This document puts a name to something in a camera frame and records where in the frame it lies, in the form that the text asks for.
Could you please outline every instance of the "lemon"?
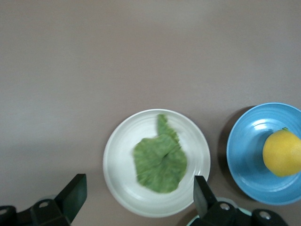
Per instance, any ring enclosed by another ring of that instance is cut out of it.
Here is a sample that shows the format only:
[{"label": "lemon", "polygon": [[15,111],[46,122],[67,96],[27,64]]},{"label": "lemon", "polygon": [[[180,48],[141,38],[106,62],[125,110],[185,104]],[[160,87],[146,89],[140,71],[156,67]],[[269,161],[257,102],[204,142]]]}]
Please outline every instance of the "lemon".
[{"label": "lemon", "polygon": [[276,176],[285,177],[301,171],[301,140],[287,128],[268,137],[262,155],[264,164]]}]

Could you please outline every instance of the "gray table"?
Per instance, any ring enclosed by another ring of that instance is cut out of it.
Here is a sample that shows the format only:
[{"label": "gray table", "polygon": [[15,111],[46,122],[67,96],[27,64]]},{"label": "gray table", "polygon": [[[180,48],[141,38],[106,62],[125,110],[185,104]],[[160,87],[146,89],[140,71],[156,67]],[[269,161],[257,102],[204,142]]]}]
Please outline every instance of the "gray table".
[{"label": "gray table", "polygon": [[87,173],[74,226],[186,225],[194,205],[140,217],[119,205],[103,177],[114,129],[136,112],[164,108],[203,131],[217,196],[298,226],[301,201],[269,206],[236,186],[225,145],[245,107],[301,109],[300,9],[298,0],[2,0],[0,204],[24,210]]}]

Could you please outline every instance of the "leaf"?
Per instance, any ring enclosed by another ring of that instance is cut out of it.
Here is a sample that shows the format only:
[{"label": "leaf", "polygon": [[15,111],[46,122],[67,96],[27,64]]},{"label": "leaf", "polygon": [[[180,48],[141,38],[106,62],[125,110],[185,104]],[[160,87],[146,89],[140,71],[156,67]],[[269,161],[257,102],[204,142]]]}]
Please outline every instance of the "leaf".
[{"label": "leaf", "polygon": [[158,115],[155,138],[143,138],[134,148],[137,181],[155,192],[170,193],[177,189],[187,168],[176,131],[169,127],[165,115]]}]

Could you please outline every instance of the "plate rim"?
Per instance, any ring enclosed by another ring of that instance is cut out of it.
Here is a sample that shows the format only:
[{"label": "plate rim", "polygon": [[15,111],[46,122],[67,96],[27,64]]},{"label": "plate rim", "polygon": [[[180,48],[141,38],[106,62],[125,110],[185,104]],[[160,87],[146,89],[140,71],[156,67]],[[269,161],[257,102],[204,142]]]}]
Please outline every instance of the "plate rim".
[{"label": "plate rim", "polygon": [[164,108],[153,108],[153,109],[147,109],[147,110],[143,110],[143,111],[139,111],[137,113],[134,113],[130,116],[128,116],[127,118],[125,118],[115,129],[114,131],[111,133],[107,143],[106,143],[106,146],[105,146],[105,149],[104,149],[104,152],[103,152],[103,175],[104,175],[104,179],[105,179],[105,182],[106,182],[106,185],[111,193],[111,195],[118,201],[119,204],[121,204],[124,208],[126,208],[127,210],[139,215],[139,216],[143,216],[143,217],[150,217],[150,218],[162,218],[162,217],[168,217],[168,216],[171,216],[171,215],[174,215],[176,213],[179,213],[181,211],[183,211],[184,209],[186,209],[187,207],[189,207],[192,203],[193,203],[193,199],[185,206],[181,207],[180,209],[178,210],[175,210],[175,211],[171,211],[169,212],[168,214],[149,214],[149,213],[146,213],[145,211],[141,212],[141,211],[136,211],[133,210],[133,208],[129,209],[128,207],[130,205],[128,205],[128,203],[126,201],[124,201],[122,198],[120,198],[117,194],[115,194],[114,192],[112,192],[111,190],[114,190],[113,186],[111,185],[111,181],[110,181],[110,178],[109,176],[107,175],[106,173],[106,168],[107,168],[107,156],[108,156],[108,149],[111,145],[111,142],[113,141],[116,133],[119,131],[120,128],[123,127],[123,125],[125,123],[127,123],[129,120],[131,120],[132,118],[140,115],[140,114],[143,114],[143,113],[148,113],[148,112],[155,112],[155,111],[159,111],[159,112],[166,112],[166,113],[171,113],[171,114],[175,114],[177,116],[180,116],[181,118],[185,119],[186,121],[188,121],[200,134],[200,136],[202,137],[202,139],[204,140],[205,142],[205,145],[206,145],[206,150],[205,152],[207,153],[208,155],[208,158],[209,158],[209,161],[208,161],[208,174],[205,176],[205,179],[206,181],[208,180],[209,178],[209,175],[210,175],[210,171],[211,171],[211,153],[210,153],[210,148],[209,148],[209,145],[208,145],[208,142],[206,140],[206,137],[205,135],[203,134],[203,132],[201,131],[201,129],[191,120],[189,119],[187,116],[179,113],[179,112],[176,112],[176,111],[173,111],[173,110],[168,110],[168,109],[164,109]]},{"label": "plate rim", "polygon": [[291,204],[291,203],[294,203],[298,200],[301,199],[301,194],[299,195],[299,197],[297,198],[294,198],[294,199],[291,199],[289,201],[285,201],[285,202],[269,202],[269,201],[265,201],[265,200],[262,200],[262,199],[259,199],[258,197],[256,197],[256,195],[253,195],[253,194],[250,194],[249,192],[246,192],[244,188],[242,188],[242,186],[240,185],[240,183],[238,181],[241,181],[241,180],[238,180],[237,177],[234,177],[233,174],[233,169],[232,167],[230,167],[230,164],[229,164],[229,145],[230,145],[230,138],[231,138],[231,135],[235,129],[235,127],[239,124],[239,122],[248,114],[250,113],[251,111],[253,111],[254,109],[256,108],[259,108],[259,107],[262,107],[262,106],[265,106],[265,105],[281,105],[281,106],[286,106],[286,107],[289,107],[289,108],[292,108],[298,112],[301,113],[301,110],[298,109],[297,107],[295,106],[292,106],[292,105],[289,105],[289,104],[286,104],[286,103],[282,103],[282,102],[267,102],[267,103],[263,103],[263,104],[259,104],[259,105],[256,105],[256,106],[253,106],[251,107],[250,109],[248,109],[245,113],[243,113],[238,119],[237,121],[234,123],[230,133],[229,133],[229,136],[228,136],[228,141],[227,141],[227,147],[226,147],[226,157],[227,157],[227,164],[228,164],[228,167],[229,167],[229,171],[231,173],[231,176],[232,178],[234,179],[234,181],[236,182],[237,186],[245,193],[247,194],[249,197],[251,197],[252,199],[256,200],[256,201],[259,201],[259,202],[262,202],[264,204],[269,204],[269,205],[287,205],[287,204]]}]

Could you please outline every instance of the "ceramic plate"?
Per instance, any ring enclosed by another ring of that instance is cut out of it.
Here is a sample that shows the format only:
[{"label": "ceramic plate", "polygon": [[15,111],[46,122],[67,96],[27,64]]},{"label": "ceramic plate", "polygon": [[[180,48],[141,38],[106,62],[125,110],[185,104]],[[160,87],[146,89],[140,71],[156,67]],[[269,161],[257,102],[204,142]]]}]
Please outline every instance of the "ceramic plate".
[{"label": "ceramic plate", "polygon": [[[158,194],[136,181],[133,149],[145,137],[157,135],[158,114],[165,114],[168,124],[179,136],[188,160],[187,172],[179,187],[169,194]],[[103,173],[115,199],[131,212],[145,217],[166,217],[187,208],[193,202],[195,175],[208,179],[210,153],[201,130],[187,117],[165,109],[136,113],[124,120],[112,133],[103,155]]]},{"label": "ceramic plate", "polygon": [[301,111],[283,103],[251,108],[234,124],[227,143],[227,161],[237,185],[251,198],[284,205],[301,199],[301,172],[277,177],[264,165],[263,145],[272,133],[287,127],[301,138]]}]

